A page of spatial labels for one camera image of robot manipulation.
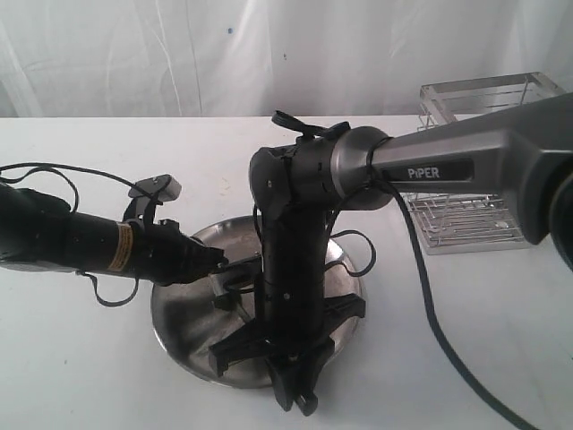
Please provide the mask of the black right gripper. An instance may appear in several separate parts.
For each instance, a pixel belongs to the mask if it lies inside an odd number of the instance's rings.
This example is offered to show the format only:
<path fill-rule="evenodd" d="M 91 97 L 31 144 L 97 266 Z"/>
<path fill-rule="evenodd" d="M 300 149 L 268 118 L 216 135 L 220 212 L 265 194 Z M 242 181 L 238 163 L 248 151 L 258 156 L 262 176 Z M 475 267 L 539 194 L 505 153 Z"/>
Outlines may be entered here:
<path fill-rule="evenodd" d="M 209 347 L 209 364 L 222 376 L 236 362 L 268 357 L 275 400 L 304 416 L 318 408 L 314 388 L 335 352 L 331 334 L 365 317 L 365 300 L 352 289 L 329 296 L 327 268 L 278 276 L 263 271 L 254 283 L 255 318 Z"/>

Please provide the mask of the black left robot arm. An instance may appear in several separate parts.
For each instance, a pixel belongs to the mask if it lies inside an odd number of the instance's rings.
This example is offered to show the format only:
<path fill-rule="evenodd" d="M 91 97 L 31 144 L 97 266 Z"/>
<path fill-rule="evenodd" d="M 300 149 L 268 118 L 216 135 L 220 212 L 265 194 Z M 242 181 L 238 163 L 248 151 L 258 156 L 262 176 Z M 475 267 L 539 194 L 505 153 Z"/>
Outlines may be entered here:
<path fill-rule="evenodd" d="M 75 212 L 28 188 L 1 188 L 1 264 L 18 271 L 88 271 L 192 283 L 227 263 L 223 250 L 183 234 L 177 222 L 123 221 Z"/>

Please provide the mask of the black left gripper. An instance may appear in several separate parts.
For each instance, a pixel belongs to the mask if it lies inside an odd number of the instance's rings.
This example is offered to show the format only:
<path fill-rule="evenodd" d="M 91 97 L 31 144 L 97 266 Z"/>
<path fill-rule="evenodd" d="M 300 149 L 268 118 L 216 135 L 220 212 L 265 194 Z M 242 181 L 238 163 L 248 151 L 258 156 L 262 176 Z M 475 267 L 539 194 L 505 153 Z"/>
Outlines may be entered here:
<path fill-rule="evenodd" d="M 190 283 L 228 264 L 225 251 L 184 235 L 175 222 L 144 227 L 131 220 L 131 253 L 120 273 L 157 285 Z"/>

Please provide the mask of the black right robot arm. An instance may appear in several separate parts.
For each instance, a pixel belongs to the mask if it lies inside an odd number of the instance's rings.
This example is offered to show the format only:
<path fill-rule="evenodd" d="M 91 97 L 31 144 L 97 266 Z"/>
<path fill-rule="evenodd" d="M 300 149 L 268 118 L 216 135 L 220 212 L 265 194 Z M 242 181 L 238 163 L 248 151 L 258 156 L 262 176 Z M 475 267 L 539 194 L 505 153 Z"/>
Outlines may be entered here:
<path fill-rule="evenodd" d="M 342 211 L 377 210 L 406 193 L 497 194 L 525 240 L 551 237 L 572 260 L 572 97 L 564 94 L 418 133 L 315 127 L 277 112 L 295 144 L 250 161 L 253 222 L 261 241 L 255 316 L 210 348 L 210 367 L 262 358 L 278 404 L 311 415 L 314 386 L 342 323 L 363 317 L 355 294 L 325 295 L 326 252 Z"/>

